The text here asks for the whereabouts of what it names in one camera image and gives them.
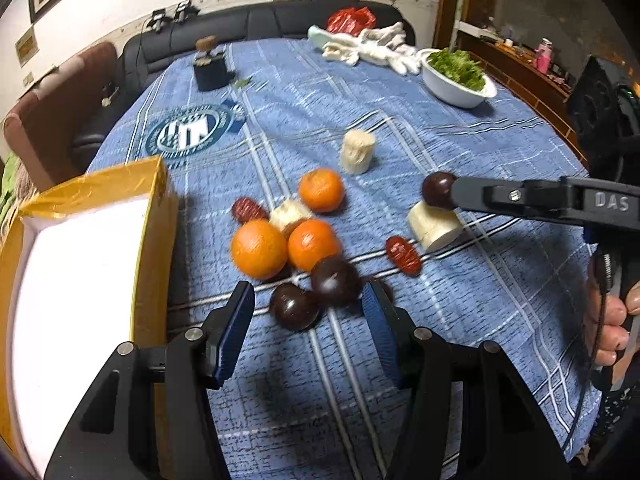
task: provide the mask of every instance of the metal screw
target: metal screw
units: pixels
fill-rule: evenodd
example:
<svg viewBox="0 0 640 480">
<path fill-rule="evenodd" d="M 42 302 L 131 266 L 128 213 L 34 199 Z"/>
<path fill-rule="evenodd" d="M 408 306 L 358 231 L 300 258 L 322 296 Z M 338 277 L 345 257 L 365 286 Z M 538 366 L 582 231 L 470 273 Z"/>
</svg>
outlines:
<svg viewBox="0 0 640 480">
<path fill-rule="evenodd" d="M 127 341 L 126 343 L 120 343 L 118 345 L 118 354 L 120 355 L 128 355 L 133 352 L 133 343 Z"/>
<path fill-rule="evenodd" d="M 427 339 L 431 339 L 431 330 L 423 326 L 419 326 L 414 330 L 414 335 L 421 341 L 427 341 Z"/>
<path fill-rule="evenodd" d="M 482 346 L 489 354 L 497 354 L 501 350 L 500 345 L 495 341 L 485 341 Z"/>
<path fill-rule="evenodd" d="M 185 338 L 187 338 L 189 341 L 197 341 L 198 339 L 200 339 L 202 337 L 202 329 L 199 328 L 190 328 L 187 330 L 187 332 L 184 333 Z"/>
</svg>

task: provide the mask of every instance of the wooden cabinet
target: wooden cabinet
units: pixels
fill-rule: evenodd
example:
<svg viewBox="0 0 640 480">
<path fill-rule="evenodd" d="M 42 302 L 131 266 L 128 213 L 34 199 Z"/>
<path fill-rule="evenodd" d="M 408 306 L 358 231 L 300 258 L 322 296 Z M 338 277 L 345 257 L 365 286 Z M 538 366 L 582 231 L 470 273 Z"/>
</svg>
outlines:
<svg viewBox="0 0 640 480">
<path fill-rule="evenodd" d="M 578 149 L 575 132 L 569 126 L 564 108 L 569 94 L 561 86 L 525 60 L 491 43 L 463 33 L 459 34 L 458 41 L 460 48 L 471 52 L 481 63 L 483 70 L 526 102 L 540 117 L 546 119 L 586 166 L 587 161 Z"/>
</svg>

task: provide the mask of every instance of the yellow box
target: yellow box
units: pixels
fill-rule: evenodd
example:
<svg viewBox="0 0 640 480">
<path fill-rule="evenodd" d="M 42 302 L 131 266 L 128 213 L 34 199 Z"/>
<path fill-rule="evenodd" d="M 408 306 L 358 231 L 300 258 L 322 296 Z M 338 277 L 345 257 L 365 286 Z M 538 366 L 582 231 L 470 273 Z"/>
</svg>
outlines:
<svg viewBox="0 0 640 480">
<path fill-rule="evenodd" d="M 177 207 L 156 156 L 20 208 L 0 253 L 0 435 L 38 476 L 114 348 L 165 342 Z"/>
</svg>

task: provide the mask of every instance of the cut sugarcane piece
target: cut sugarcane piece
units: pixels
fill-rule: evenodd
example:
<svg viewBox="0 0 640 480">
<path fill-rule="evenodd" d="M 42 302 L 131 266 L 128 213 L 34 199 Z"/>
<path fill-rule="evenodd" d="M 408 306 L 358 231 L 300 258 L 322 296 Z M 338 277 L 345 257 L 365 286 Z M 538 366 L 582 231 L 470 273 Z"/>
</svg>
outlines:
<svg viewBox="0 0 640 480">
<path fill-rule="evenodd" d="M 297 200 L 285 200 L 276 209 L 271 211 L 269 216 L 269 222 L 278 231 L 284 234 L 285 238 L 289 238 L 289 235 L 305 220 L 309 220 L 314 217 L 306 205 Z"/>
<path fill-rule="evenodd" d="M 376 136 L 364 130 L 350 130 L 344 135 L 340 165 L 349 174 L 362 174 L 369 169 Z"/>
<path fill-rule="evenodd" d="M 437 251 L 460 236 L 462 224 L 453 211 L 426 205 L 414 205 L 406 217 L 409 227 L 425 251 Z"/>
</svg>

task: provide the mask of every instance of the tangerine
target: tangerine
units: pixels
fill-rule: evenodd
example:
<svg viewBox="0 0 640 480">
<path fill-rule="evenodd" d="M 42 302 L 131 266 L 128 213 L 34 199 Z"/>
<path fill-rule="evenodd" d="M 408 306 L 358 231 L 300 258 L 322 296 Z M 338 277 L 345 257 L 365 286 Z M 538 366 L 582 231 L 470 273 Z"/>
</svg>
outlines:
<svg viewBox="0 0 640 480">
<path fill-rule="evenodd" d="M 231 240 L 231 259 L 248 276 L 268 280 L 287 263 L 287 241 L 268 220 L 249 220 Z"/>
<path fill-rule="evenodd" d="M 340 175 L 329 168 L 318 168 L 305 173 L 300 179 L 298 194 L 310 209 L 329 213 L 338 209 L 344 198 Z"/>
<path fill-rule="evenodd" d="M 327 256 L 340 254 L 342 245 L 334 229 L 324 220 L 305 220 L 289 236 L 289 261 L 305 272 Z"/>
</svg>

